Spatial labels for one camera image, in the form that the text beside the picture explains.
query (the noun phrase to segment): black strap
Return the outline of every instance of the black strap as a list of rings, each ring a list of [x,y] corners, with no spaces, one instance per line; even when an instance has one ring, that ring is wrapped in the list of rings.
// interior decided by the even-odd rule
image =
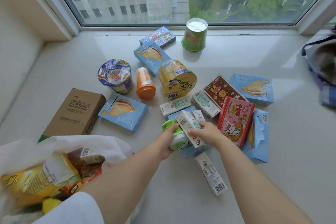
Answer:
[[[327,42],[327,41],[330,41],[330,40],[333,40],[333,39],[336,39],[336,35],[331,35],[325,39],[322,39],[322,40],[318,40],[318,41],[315,41],[315,42],[312,42],[312,43],[308,43],[308,44],[305,44],[303,47],[302,47],[302,52],[301,52],[301,55],[302,56],[306,56],[306,46],[308,45],[314,45],[314,44],[320,44],[320,43],[323,43],[323,42]]]

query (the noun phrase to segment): green paper cup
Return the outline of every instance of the green paper cup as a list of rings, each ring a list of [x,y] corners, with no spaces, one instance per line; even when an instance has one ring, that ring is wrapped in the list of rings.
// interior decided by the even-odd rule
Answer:
[[[162,125],[162,130],[166,131],[168,128],[170,128],[171,125],[173,124],[178,124],[177,120],[169,120],[166,121]],[[173,141],[170,144],[170,148],[172,150],[177,150],[179,148],[182,148],[188,143],[188,137],[186,134],[183,132],[182,128],[179,126],[177,129],[174,130],[173,132]]]
[[[185,27],[182,45],[189,51],[197,52],[204,49],[208,32],[208,23],[200,18],[188,20]]]

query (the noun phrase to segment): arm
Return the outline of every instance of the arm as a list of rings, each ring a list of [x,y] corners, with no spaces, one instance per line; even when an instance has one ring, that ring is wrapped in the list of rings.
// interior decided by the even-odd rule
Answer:
[[[215,125],[200,122],[202,130],[190,130],[217,148],[246,224],[313,224],[313,221]]]
[[[82,189],[99,206],[105,223],[124,224],[135,209],[162,160],[173,152],[169,146],[179,125],[158,135],[156,140],[125,161],[111,167]]]

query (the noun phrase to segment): red snack box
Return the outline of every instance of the red snack box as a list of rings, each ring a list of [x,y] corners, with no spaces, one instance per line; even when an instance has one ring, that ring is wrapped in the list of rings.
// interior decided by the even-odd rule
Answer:
[[[255,104],[225,97],[218,129],[237,146],[243,146],[253,117]]]
[[[226,96],[235,99],[247,101],[231,84],[218,76],[203,91],[209,96],[209,98],[219,107],[222,108],[224,98]]]

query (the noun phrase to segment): white sleeve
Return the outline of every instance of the white sleeve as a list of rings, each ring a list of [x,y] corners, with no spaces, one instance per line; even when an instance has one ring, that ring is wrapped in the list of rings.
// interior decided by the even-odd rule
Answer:
[[[104,224],[96,201],[77,192],[33,224]]]

